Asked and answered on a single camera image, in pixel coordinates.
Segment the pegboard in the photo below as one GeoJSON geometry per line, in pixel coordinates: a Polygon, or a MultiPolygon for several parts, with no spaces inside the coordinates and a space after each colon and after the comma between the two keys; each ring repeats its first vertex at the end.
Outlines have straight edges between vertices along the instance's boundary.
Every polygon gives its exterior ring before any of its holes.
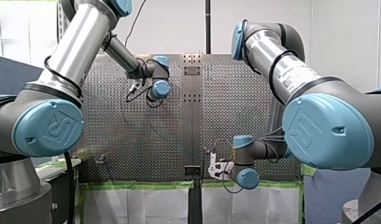
{"type": "Polygon", "coordinates": [[[146,105],[145,94],[126,103],[132,81],[108,56],[96,58],[84,84],[82,181],[183,179],[182,66],[169,58],[173,91],[158,108],[146,105]],[[106,162],[96,162],[102,155],[106,162]]]}
{"type": "MultiPolygon", "coordinates": [[[[272,96],[263,77],[230,55],[167,56],[173,91],[156,109],[146,105],[145,96],[126,103],[131,80],[108,56],[96,58],[83,87],[83,182],[183,180],[184,165],[197,164],[207,177],[204,152],[217,139],[226,140],[219,143],[219,158],[229,159],[234,135],[266,133],[272,96]],[[194,66],[200,67],[199,74],[194,66]],[[95,160],[101,155],[104,164],[95,160]]],[[[300,176],[293,158],[279,164],[257,161],[256,167],[264,179],[300,176]]]]}

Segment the black pole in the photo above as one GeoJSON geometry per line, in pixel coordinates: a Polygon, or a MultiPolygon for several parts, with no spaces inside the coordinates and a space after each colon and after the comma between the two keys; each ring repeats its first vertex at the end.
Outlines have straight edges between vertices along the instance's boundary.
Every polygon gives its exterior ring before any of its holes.
{"type": "Polygon", "coordinates": [[[205,0],[205,51],[211,54],[211,0],[205,0]]]}

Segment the white wall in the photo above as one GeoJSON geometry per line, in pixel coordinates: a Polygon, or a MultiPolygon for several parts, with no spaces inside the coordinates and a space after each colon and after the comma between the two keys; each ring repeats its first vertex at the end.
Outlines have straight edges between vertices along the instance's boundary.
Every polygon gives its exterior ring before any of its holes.
{"type": "Polygon", "coordinates": [[[56,43],[55,2],[0,1],[0,56],[43,67],[56,43]]]}
{"type": "Polygon", "coordinates": [[[313,0],[312,67],[359,91],[380,83],[381,0],[313,0]]]}
{"type": "MultiPolygon", "coordinates": [[[[124,42],[142,0],[134,0],[130,17],[120,19],[114,33],[124,42]]],[[[249,21],[283,22],[301,34],[310,55],[311,0],[213,0],[212,53],[230,54],[233,28],[249,21]]],[[[149,0],[128,44],[133,53],[205,52],[205,0],[149,0]]]]}
{"type": "MultiPolygon", "coordinates": [[[[114,30],[123,43],[142,1],[133,1],[133,13],[120,19],[114,30]]],[[[182,54],[203,51],[204,7],[205,0],[148,0],[127,47],[135,54],[182,54]]]]}

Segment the metal frame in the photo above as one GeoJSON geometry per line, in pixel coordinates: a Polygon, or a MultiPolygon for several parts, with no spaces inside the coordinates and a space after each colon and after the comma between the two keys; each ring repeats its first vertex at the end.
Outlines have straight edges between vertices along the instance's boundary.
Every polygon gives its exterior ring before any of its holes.
{"type": "Polygon", "coordinates": [[[65,17],[63,8],[62,8],[62,0],[57,1],[57,36],[59,37],[58,41],[63,38],[65,30],[69,25],[68,19],[65,17]]]}

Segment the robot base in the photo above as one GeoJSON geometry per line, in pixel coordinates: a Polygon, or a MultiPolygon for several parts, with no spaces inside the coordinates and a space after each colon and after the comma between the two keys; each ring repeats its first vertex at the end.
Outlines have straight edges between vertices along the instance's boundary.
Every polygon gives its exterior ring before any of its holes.
{"type": "MultiPolygon", "coordinates": [[[[351,224],[369,209],[381,202],[381,175],[371,171],[371,175],[358,200],[352,200],[343,206],[342,224],[351,224]]],[[[366,219],[362,224],[381,223],[381,209],[366,219]]]]}
{"type": "Polygon", "coordinates": [[[44,183],[37,195],[0,207],[1,224],[50,224],[51,186],[44,183]]]}
{"type": "Polygon", "coordinates": [[[0,163],[0,224],[51,224],[51,185],[30,159],[0,163]]]}

